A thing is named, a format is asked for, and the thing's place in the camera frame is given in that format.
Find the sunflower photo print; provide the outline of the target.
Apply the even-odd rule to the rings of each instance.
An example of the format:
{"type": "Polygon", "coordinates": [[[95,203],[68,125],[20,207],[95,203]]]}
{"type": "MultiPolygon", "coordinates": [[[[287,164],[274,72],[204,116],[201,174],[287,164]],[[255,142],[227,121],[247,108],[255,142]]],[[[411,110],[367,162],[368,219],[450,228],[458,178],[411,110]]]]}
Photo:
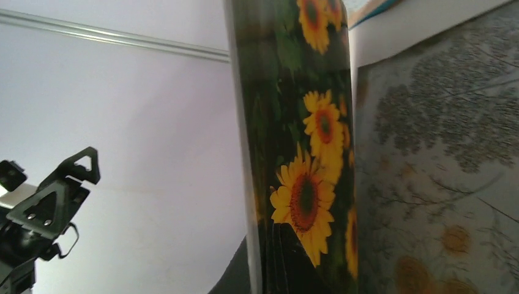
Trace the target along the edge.
{"type": "Polygon", "coordinates": [[[225,1],[251,293],[357,293],[348,24],[342,1],[225,1]]]}

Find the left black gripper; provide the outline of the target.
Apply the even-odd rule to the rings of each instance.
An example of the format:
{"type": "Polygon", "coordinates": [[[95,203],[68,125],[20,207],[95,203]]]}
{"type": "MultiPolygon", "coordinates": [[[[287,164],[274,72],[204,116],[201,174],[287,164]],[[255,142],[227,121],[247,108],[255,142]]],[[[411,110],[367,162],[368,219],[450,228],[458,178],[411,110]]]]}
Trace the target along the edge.
{"type": "MultiPolygon", "coordinates": [[[[67,176],[97,184],[101,179],[98,150],[89,146],[64,159],[38,185],[37,192],[13,209],[1,207],[1,293],[31,291],[39,256],[33,234],[57,239],[89,196],[90,190],[67,176]],[[90,169],[77,163],[84,157],[90,158],[90,169]]],[[[1,187],[12,192],[26,180],[24,170],[14,161],[1,161],[1,187]]]]}

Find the teal and wood picture frame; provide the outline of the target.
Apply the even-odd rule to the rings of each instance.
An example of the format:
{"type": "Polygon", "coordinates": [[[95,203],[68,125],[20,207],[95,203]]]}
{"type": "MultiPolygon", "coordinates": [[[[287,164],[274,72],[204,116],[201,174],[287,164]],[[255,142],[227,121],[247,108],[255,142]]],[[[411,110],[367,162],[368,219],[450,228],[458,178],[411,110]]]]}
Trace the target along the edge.
{"type": "Polygon", "coordinates": [[[377,16],[401,3],[401,0],[343,1],[346,6],[348,28],[377,16]]]}

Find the white mat sunflower photo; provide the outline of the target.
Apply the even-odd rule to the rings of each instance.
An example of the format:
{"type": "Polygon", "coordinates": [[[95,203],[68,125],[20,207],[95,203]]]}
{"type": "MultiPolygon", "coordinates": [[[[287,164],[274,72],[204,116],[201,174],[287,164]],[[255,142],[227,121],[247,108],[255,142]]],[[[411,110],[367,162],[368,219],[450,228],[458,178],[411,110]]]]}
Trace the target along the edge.
{"type": "Polygon", "coordinates": [[[402,1],[349,31],[352,68],[373,64],[473,17],[502,0],[402,1]]]}

